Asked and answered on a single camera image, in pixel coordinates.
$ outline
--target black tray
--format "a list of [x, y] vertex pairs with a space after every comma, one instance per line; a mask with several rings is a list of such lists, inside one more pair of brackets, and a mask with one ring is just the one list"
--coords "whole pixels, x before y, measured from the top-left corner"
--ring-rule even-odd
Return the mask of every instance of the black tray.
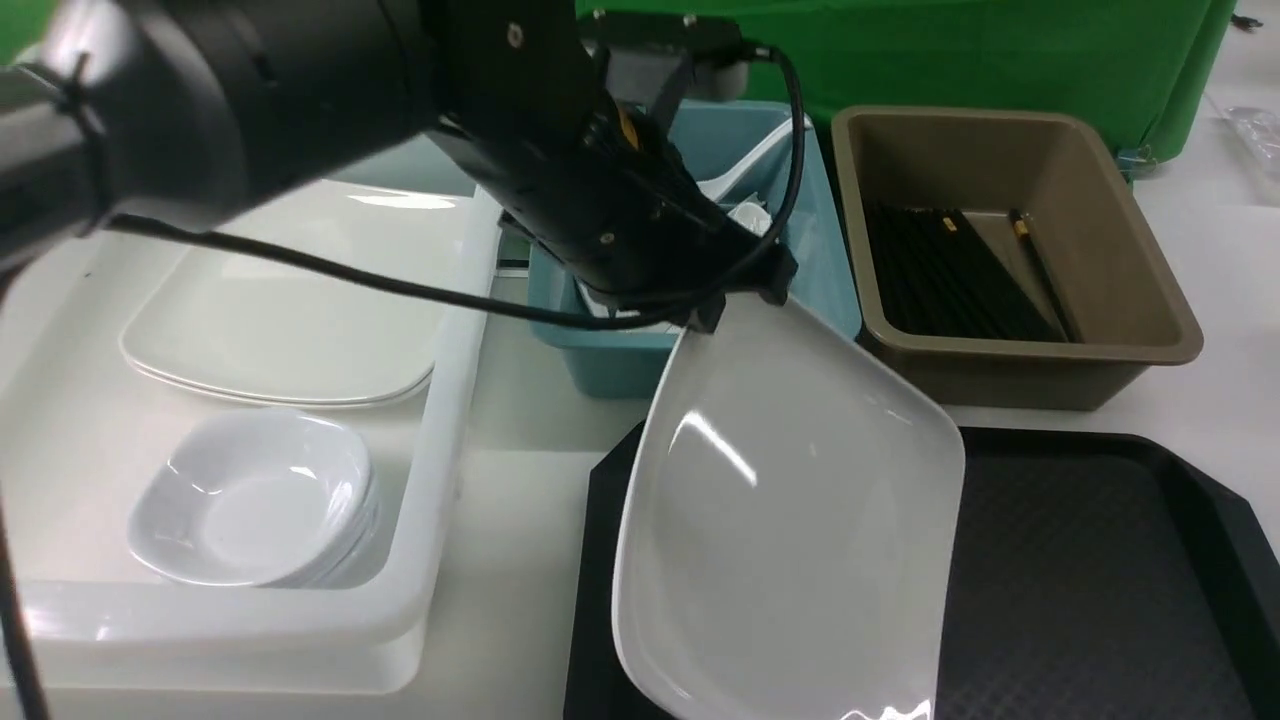
[[[1143, 438], [964, 429], [936, 720], [1280, 719], [1280, 565], [1248, 502]], [[632, 430], [591, 471], [564, 720], [668, 720], [609, 621]]]

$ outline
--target tan bin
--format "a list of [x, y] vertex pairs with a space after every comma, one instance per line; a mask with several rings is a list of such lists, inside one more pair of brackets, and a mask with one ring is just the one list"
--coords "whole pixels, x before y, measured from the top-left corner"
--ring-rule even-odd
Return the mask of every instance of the tan bin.
[[[1102, 140], [1065, 115], [850, 108], [831, 126], [863, 310], [859, 342], [954, 405], [1093, 410], [1151, 365], [1204, 343]], [[959, 208], [1042, 314], [1050, 302], [1006, 214], [1027, 215], [1079, 343], [908, 334], [884, 319], [863, 201]]]

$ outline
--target black cable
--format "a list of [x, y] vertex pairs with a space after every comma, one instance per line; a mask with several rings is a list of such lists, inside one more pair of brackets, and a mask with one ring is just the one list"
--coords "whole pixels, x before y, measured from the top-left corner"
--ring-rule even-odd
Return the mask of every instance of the black cable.
[[680, 302], [675, 302], [660, 310], [641, 313], [632, 318], [594, 318], [590, 315], [561, 313], [557, 310], [532, 307], [518, 302], [506, 302], [492, 297], [456, 292], [440, 287], [417, 284], [408, 281], [380, 275], [378, 273], [360, 270], [349, 265], [343, 265], [342, 263], [335, 263], [316, 255], [310, 255], [307, 252], [282, 247], [279, 245], [271, 245], [259, 240], [219, 232], [189, 233], [145, 218], [122, 215], [111, 222], [111, 228], [140, 236], [180, 242], [183, 245], [193, 245], [198, 247], [236, 252], [238, 255], [248, 255], [262, 260], [271, 260], [371, 290], [389, 292], [392, 295], [444, 302], [447, 305], [480, 310], [483, 313], [493, 313], [494, 315], [506, 315], [508, 318], [518, 318], [521, 320], [532, 320], [536, 323], [547, 323], [549, 325], [582, 331], [630, 331], [646, 328], [657, 323], [669, 322], [673, 318], [689, 315], [703, 304], [712, 300], [716, 295], [723, 292], [723, 288], [732, 282], [733, 278], [741, 274], [753, 263], [758, 261], [769, 250], [769, 247], [778, 242], [778, 238], [782, 236], [782, 229], [786, 227], [787, 220], [790, 220], [792, 210], [795, 210], [796, 201], [800, 196], [800, 183], [804, 177], [805, 150], [804, 97], [800, 95], [800, 79], [796, 76], [795, 65], [792, 65], [786, 54], [777, 47], [753, 45], [751, 58], [755, 60], [771, 61], [778, 65], [782, 70], [782, 77], [787, 86], [787, 96], [791, 104], [791, 169], [787, 173], [787, 186], [782, 195], [782, 202], [778, 205], [778, 211], [774, 214], [769, 228], [763, 236], [760, 236], [760, 241], [751, 249], [751, 251], [740, 258], [723, 273], [717, 275], [701, 288], [692, 291], [687, 299], [681, 300]]
[[[22, 266], [0, 272], [0, 304], [9, 286], [22, 273]], [[13, 671], [13, 684], [18, 691], [18, 703], [22, 716], [27, 720], [49, 720], [49, 702], [40, 684], [40, 670], [31, 650], [31, 635], [22, 615], [22, 601], [18, 597], [18, 578], [13, 573], [9, 557], [9, 533], [4, 525], [4, 512], [0, 511], [0, 630], [4, 632], [4, 652]]]

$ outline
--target table surface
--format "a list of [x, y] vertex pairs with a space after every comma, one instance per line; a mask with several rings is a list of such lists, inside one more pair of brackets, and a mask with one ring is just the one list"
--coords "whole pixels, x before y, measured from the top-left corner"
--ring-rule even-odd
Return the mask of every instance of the table surface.
[[[1272, 35], [1280, 32], [1280, 1], [1242, 1], [1238, 12], [1270, 22], [1254, 36], [1229, 33], [1185, 151], [1135, 186], [1203, 327], [1201, 357], [1149, 370], [1091, 414], [948, 411], [960, 424], [1149, 437], [1248, 498], [1280, 548], [1274, 471], [1280, 466], [1280, 286], [1274, 282], [1280, 187], [1261, 177], [1219, 113], [1226, 105], [1280, 110], [1280, 42]], [[452, 176], [445, 181], [458, 182]], [[74, 266], [78, 254], [76, 247], [60, 250], [23, 282], [45, 283], [49, 292], [74, 282], [78, 275], [65, 268]], [[494, 295], [522, 301], [525, 281], [499, 278]], [[6, 307], [0, 347], [22, 345], [45, 311], [35, 300]], [[12, 360], [0, 355], [0, 378]], [[540, 345], [527, 324], [492, 318], [461, 500], [421, 671], [408, 688], [381, 698], [60, 692], [56, 716], [559, 717], [588, 473], [646, 409], [646, 402], [582, 397], [559, 355]], [[0, 708], [0, 717], [15, 716], [10, 712]]]

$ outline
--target blue bin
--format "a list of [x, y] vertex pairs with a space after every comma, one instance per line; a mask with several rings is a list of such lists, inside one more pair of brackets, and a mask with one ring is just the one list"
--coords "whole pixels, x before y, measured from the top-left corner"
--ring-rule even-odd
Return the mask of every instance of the blue bin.
[[[672, 124], [671, 138], [689, 172], [698, 179], [709, 179], [728, 170], [790, 117], [790, 109], [780, 102], [686, 101]], [[755, 192], [771, 213], [777, 210], [787, 184], [790, 155], [791, 143], [778, 143], [742, 178], [726, 202], [732, 206]], [[803, 179], [795, 211], [782, 232], [782, 241], [800, 265], [791, 295], [852, 340], [863, 327], [863, 315], [814, 129], [805, 137]], [[573, 278], [536, 249], [529, 259], [529, 304], [588, 314]], [[540, 341], [563, 351], [577, 389], [598, 398], [653, 397], [676, 343], [675, 336], [662, 333], [531, 325]]]

